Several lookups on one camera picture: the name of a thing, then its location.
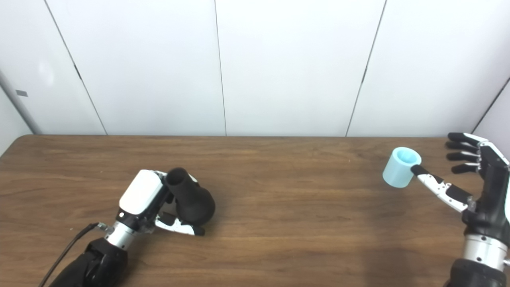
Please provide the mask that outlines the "white and black left hand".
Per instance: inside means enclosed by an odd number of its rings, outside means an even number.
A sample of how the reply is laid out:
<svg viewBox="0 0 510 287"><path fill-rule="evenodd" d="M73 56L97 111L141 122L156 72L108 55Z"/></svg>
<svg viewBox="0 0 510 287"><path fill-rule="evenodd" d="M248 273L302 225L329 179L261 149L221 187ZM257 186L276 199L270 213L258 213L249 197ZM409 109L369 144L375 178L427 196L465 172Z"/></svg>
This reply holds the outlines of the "white and black left hand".
<svg viewBox="0 0 510 287"><path fill-rule="evenodd" d="M120 198L116 225L130 233L152 233L155 228L190 236L204 236L205 230L164 211L177 207L177 197L165 184L166 173L142 169Z"/></svg>

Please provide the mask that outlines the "white and black right hand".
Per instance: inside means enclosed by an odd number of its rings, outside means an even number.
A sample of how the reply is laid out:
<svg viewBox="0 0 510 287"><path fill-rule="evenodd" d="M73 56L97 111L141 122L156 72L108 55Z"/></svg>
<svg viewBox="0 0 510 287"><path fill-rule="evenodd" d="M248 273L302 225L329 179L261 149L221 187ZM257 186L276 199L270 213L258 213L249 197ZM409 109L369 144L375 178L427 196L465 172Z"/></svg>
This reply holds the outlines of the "white and black right hand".
<svg viewBox="0 0 510 287"><path fill-rule="evenodd" d="M509 190L509 160L486 138L469 133L451 132L445 146L454 149L449 161L461 161L451 168L454 174L477 173L483 190L477 199L468 191L431 174L421 165L413 165L414 176L441 201L461 213L464 233L486 236L509 245L509 218L506 200Z"/></svg>

